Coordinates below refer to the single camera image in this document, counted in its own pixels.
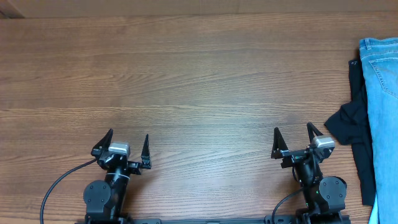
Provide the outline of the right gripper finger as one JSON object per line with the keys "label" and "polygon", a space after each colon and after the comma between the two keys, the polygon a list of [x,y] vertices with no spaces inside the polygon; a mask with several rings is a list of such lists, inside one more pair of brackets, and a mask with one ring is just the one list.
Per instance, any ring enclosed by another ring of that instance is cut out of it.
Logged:
{"label": "right gripper finger", "polygon": [[308,123],[307,123],[307,131],[308,131],[308,136],[309,136],[310,142],[312,142],[313,139],[314,139],[316,136],[322,136],[322,135],[323,135],[323,133],[321,133],[321,132],[314,126],[314,124],[313,124],[312,122],[308,122]]}
{"label": "right gripper finger", "polygon": [[272,147],[272,156],[283,156],[285,153],[289,151],[282,134],[280,133],[278,128],[274,128],[274,140]]}

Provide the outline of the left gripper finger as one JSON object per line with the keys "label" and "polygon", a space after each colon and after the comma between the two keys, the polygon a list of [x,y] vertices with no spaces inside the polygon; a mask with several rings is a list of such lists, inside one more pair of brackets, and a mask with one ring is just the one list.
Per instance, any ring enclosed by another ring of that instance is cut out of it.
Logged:
{"label": "left gripper finger", "polygon": [[141,152],[141,159],[144,164],[150,164],[149,135],[146,134],[144,145]]}
{"label": "left gripper finger", "polygon": [[104,150],[107,149],[113,137],[113,129],[109,129],[109,131],[105,134],[105,136],[92,148],[92,150]]}

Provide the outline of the light blue denim jeans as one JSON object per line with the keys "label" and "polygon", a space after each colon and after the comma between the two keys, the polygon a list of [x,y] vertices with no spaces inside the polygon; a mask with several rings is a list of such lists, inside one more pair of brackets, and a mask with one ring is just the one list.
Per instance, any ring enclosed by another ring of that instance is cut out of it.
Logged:
{"label": "light blue denim jeans", "polygon": [[397,38],[360,40],[373,139],[377,222],[397,223]]}

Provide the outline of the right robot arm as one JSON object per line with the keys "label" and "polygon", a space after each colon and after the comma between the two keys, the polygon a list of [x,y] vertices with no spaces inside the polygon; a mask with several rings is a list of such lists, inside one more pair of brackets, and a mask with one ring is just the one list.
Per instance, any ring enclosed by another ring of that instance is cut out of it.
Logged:
{"label": "right robot arm", "polygon": [[[324,177],[320,163],[329,158],[335,148],[334,140],[320,132],[311,122],[307,123],[310,144],[305,149],[290,151],[279,128],[274,129],[271,158],[280,159],[281,168],[291,168],[300,188],[284,197],[267,217],[270,223],[350,223],[345,209],[347,184],[337,176]],[[302,194],[305,208],[283,217],[278,208],[289,199]]]}

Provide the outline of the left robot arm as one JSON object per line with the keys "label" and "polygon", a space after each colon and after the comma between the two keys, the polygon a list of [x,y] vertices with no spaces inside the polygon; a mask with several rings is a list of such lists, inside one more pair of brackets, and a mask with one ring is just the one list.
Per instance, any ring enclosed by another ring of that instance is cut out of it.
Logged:
{"label": "left robot arm", "polygon": [[110,129],[91,150],[95,162],[106,175],[104,180],[88,184],[83,192],[85,223],[132,223],[132,218],[122,213],[130,176],[141,175],[143,169],[152,168],[148,136],[144,140],[140,162],[129,160],[129,143],[113,142],[112,136]]}

